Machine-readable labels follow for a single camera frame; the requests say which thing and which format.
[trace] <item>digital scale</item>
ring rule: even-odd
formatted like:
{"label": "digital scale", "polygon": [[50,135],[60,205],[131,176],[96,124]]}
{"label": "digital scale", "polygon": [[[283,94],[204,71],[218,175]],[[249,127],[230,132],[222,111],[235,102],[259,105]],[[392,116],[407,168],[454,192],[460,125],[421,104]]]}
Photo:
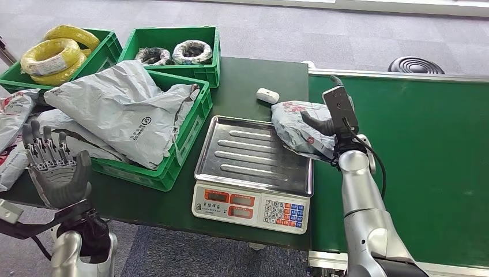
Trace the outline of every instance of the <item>digital scale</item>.
{"label": "digital scale", "polygon": [[282,146],[270,122],[213,117],[195,168],[192,213],[303,234],[312,170],[310,159]]}

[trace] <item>green plastic crate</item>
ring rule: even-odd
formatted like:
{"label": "green plastic crate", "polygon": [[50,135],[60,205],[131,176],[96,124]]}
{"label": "green plastic crate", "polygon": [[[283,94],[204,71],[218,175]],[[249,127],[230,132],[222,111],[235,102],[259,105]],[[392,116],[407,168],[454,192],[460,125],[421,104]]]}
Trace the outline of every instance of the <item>green plastic crate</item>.
{"label": "green plastic crate", "polygon": [[221,69],[221,45],[219,31],[214,26],[135,29],[124,46],[119,62],[134,59],[139,49],[145,47],[162,47],[173,54],[175,46],[185,40],[202,40],[210,45],[213,51],[212,64],[145,66],[145,69],[204,80],[209,82],[211,88],[217,88]]}
{"label": "green plastic crate", "polygon": [[181,164],[178,162],[175,145],[170,148],[170,155],[165,157],[156,170],[141,166],[122,163],[115,160],[92,158],[93,170],[116,178],[124,179],[139,185],[147,186],[162,192],[169,191],[175,184],[176,178],[189,155],[205,119],[212,108],[209,83],[202,80],[186,78],[149,70],[149,75],[156,85],[166,91],[175,84],[198,84],[201,91],[194,101],[192,109],[180,127],[176,144],[180,150]]}
{"label": "green plastic crate", "polygon": [[[100,44],[75,74],[73,74],[70,81],[109,68],[116,64],[122,52],[121,44],[113,31],[100,29],[85,30],[94,34],[100,40]],[[21,91],[23,89],[40,88],[40,95],[44,94],[45,91],[54,88],[48,85],[36,84],[28,74],[21,74],[20,62],[16,62],[8,68],[6,72],[0,75],[0,85],[10,93]]]}

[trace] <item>green table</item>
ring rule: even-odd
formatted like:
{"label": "green table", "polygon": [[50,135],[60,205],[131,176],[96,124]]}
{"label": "green table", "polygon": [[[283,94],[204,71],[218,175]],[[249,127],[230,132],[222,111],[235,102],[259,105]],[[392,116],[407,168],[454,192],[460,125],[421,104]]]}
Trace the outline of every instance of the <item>green table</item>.
{"label": "green table", "polygon": [[[169,192],[159,192],[121,179],[94,173],[91,178],[92,200],[97,210],[104,217],[129,223],[309,250],[309,232],[303,235],[293,235],[223,223],[196,218],[190,210],[195,184],[194,168],[210,119],[214,115],[226,115],[270,121],[270,105],[256,100],[255,93],[261,87],[280,92],[282,101],[307,100],[307,65],[223,58],[221,83],[218,89],[212,91],[211,114],[195,141],[174,188]],[[43,206],[27,172],[20,177],[10,191],[0,193],[0,198],[27,205]]]}
{"label": "green table", "polygon": [[[487,268],[489,81],[312,70],[312,102],[322,103],[332,73],[352,96],[360,132],[385,164],[385,205],[411,255]],[[346,252],[341,174],[320,162],[314,172],[311,248]],[[380,173],[374,178],[382,183]]]}
{"label": "green table", "polygon": [[[260,87],[281,101],[321,102],[332,86],[331,72],[310,72],[298,63],[223,58],[221,86],[212,91],[212,116],[269,120],[257,102]],[[413,257],[436,264],[489,265],[489,83],[484,80],[423,75],[334,72],[355,102],[360,132],[366,134],[387,168],[386,207]],[[203,144],[200,133],[173,190],[158,192],[94,174],[93,201],[103,216],[136,224],[301,250],[346,252],[341,206],[341,174],[315,163],[315,195],[304,235],[291,235],[195,218],[190,211],[193,170]],[[380,174],[375,177],[381,184]],[[1,198],[41,206],[23,174]]]}

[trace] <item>scale keypad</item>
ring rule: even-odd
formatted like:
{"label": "scale keypad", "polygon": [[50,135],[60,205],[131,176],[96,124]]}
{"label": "scale keypad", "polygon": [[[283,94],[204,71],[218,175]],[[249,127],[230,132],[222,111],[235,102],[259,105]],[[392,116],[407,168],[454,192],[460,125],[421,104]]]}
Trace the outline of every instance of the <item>scale keypad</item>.
{"label": "scale keypad", "polygon": [[304,205],[265,200],[263,221],[266,223],[302,228],[303,216]]}

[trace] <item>yellow cable coil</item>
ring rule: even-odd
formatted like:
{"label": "yellow cable coil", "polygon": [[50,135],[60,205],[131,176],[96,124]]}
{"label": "yellow cable coil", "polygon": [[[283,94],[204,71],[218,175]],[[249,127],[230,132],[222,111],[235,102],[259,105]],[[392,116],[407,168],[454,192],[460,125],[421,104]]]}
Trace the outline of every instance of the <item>yellow cable coil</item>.
{"label": "yellow cable coil", "polygon": [[87,32],[78,27],[69,25],[60,25],[49,30],[44,36],[45,40],[57,39],[57,38],[68,38],[73,39],[78,43],[87,46],[92,52],[100,44],[100,40],[90,32]]}
{"label": "yellow cable coil", "polygon": [[31,76],[48,76],[72,67],[80,59],[73,39],[51,39],[29,49],[20,59],[22,70]]}
{"label": "yellow cable coil", "polygon": [[71,78],[71,76],[80,68],[80,66],[86,61],[86,56],[85,55],[80,55],[80,58],[78,59],[78,62],[76,62],[72,67],[61,71],[59,73],[56,73],[54,75],[50,76],[42,76],[42,77],[36,77],[31,75],[31,79],[40,84],[40,85],[52,85],[53,87],[57,87],[59,85],[62,85]]}
{"label": "yellow cable coil", "polygon": [[82,50],[80,50],[80,52],[81,52],[82,54],[84,54],[84,55],[85,55],[85,57],[87,57],[87,58],[88,58],[88,56],[90,56],[90,54],[92,53],[92,50],[90,50],[90,49],[82,49]]}

